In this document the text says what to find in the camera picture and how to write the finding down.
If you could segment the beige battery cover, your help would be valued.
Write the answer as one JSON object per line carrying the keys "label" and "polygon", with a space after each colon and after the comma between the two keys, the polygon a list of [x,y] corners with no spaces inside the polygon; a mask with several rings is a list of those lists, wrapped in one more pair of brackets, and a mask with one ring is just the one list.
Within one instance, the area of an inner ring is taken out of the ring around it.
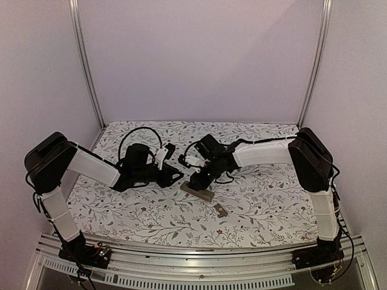
{"label": "beige battery cover", "polygon": [[224,217],[227,217],[229,215],[228,212],[226,211],[226,209],[222,205],[215,204],[213,207],[216,210],[219,218],[224,218]]}

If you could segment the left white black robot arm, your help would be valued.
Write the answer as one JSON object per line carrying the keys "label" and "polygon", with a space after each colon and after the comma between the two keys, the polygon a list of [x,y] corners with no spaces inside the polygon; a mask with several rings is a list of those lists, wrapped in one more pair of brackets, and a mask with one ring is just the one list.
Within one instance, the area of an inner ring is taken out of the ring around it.
{"label": "left white black robot arm", "polygon": [[62,194],[61,181],[67,171],[75,172],[109,188],[127,189],[156,183],[170,187],[184,175],[166,164],[174,153],[171,143],[155,153],[144,144],[130,145],[125,156],[113,164],[55,132],[33,148],[24,158],[26,182],[38,196],[38,206],[44,209],[49,222],[57,231],[67,253],[77,262],[85,262],[90,250],[76,225]]}

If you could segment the beige remote control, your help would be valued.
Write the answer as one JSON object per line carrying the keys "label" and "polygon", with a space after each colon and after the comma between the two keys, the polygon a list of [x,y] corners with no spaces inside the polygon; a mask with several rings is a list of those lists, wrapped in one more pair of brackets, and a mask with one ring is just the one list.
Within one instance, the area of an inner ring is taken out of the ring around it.
{"label": "beige remote control", "polygon": [[184,181],[181,185],[180,185],[180,190],[185,192],[185,193],[188,193],[196,198],[199,198],[203,201],[206,201],[206,202],[211,202],[213,197],[214,197],[214,193],[209,191],[209,190],[194,190],[194,189],[191,189],[189,188],[189,182],[188,181]]}

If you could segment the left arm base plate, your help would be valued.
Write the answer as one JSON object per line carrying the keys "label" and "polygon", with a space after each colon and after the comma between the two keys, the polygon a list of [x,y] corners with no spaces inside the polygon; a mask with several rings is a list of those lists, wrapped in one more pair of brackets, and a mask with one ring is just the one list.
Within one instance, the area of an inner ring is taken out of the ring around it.
{"label": "left arm base plate", "polygon": [[81,265],[107,269],[111,258],[111,248],[101,242],[94,245],[71,242],[62,245],[59,258],[70,262],[78,262]]}

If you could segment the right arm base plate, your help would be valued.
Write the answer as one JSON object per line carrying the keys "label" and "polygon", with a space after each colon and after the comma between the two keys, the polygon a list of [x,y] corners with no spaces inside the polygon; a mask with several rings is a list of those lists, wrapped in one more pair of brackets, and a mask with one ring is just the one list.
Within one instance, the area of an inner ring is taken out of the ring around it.
{"label": "right arm base plate", "polygon": [[310,268],[333,263],[344,258],[341,247],[329,245],[317,245],[311,248],[295,250],[292,253],[292,264],[296,269]]}

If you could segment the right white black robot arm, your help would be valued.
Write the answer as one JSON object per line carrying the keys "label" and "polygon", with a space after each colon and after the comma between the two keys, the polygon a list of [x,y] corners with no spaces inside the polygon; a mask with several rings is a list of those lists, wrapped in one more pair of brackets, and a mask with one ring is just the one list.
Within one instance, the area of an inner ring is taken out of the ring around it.
{"label": "right white black robot arm", "polygon": [[310,195],[317,220],[317,245],[293,253],[294,263],[307,265],[326,263],[343,258],[340,239],[339,197],[334,179],[339,169],[333,157],[314,132],[305,127],[290,137],[247,141],[238,139],[230,145],[219,143],[206,135],[194,147],[206,160],[199,165],[180,189],[204,199],[208,187],[223,173],[258,164],[291,164],[298,182]]}

